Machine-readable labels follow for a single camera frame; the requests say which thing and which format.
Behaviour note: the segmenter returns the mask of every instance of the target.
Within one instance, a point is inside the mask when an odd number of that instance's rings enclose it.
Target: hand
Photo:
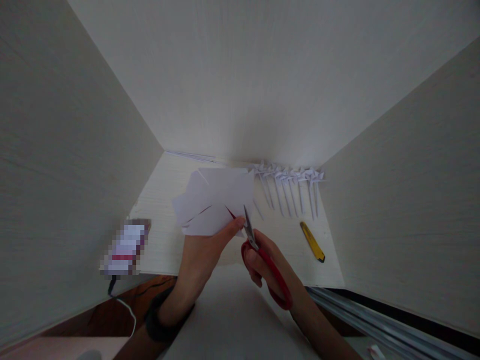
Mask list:
[[[310,302],[305,287],[295,274],[287,259],[272,240],[265,234],[255,229],[255,240],[259,246],[271,257],[275,263],[278,271],[280,271],[283,279],[286,282],[288,289],[292,296],[292,313],[304,307],[305,301]],[[275,279],[272,271],[262,257],[253,249],[249,249],[245,254],[245,262],[252,281],[259,287],[262,287],[262,278],[265,279],[267,285],[280,297],[284,298],[282,290]]]
[[[210,279],[225,246],[244,222],[243,217],[238,217],[213,236],[185,236],[175,288],[158,312],[162,325],[174,326],[190,310]]]

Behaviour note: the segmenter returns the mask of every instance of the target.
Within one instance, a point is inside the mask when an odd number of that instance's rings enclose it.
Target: black wristband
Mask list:
[[[187,321],[190,314],[192,313],[192,310],[195,307],[195,304],[193,304],[185,317],[180,320],[177,325],[170,327],[162,326],[158,317],[158,309],[160,308],[160,306],[162,306],[162,304],[168,298],[173,289],[174,286],[155,296],[150,303],[150,308],[145,314],[145,327],[148,336],[150,337],[150,339],[157,343],[171,343],[175,339],[175,337],[177,337],[177,334],[179,333],[180,329],[184,325],[185,321]]]

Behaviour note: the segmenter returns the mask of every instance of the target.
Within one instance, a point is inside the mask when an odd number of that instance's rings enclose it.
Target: yellow utility knife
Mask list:
[[[308,244],[310,245],[311,250],[313,251],[313,255],[315,255],[316,259],[319,262],[323,263],[325,261],[325,254],[320,248],[320,246],[317,244],[317,241],[315,240],[314,236],[310,232],[309,227],[303,221],[300,223],[300,227],[303,233],[305,234],[306,240],[308,241]]]

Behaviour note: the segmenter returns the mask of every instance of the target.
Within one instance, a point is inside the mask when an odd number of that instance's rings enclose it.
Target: forearm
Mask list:
[[[177,325],[188,314],[194,302],[193,295],[191,293],[185,294],[182,284],[177,283],[157,311],[160,324],[166,328]],[[147,332],[146,326],[143,325],[122,347],[114,360],[154,360],[168,346],[169,343],[167,342],[153,341]]]
[[[316,353],[325,360],[361,359],[303,290],[290,313]]]
[[[120,349],[113,360],[145,359],[154,360],[159,357],[169,344],[153,341],[147,332],[145,325],[142,325],[133,336]]]

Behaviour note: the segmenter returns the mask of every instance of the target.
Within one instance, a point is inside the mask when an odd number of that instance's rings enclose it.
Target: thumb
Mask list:
[[[237,217],[235,220],[230,221],[220,232],[213,237],[215,240],[221,241],[224,245],[227,243],[242,229],[245,219],[243,217]]]
[[[260,276],[265,279],[268,287],[270,287],[270,289],[272,289],[279,297],[283,299],[284,295],[280,289],[279,283],[262,257],[255,250],[250,249],[246,252],[245,260],[253,270],[259,273]]]

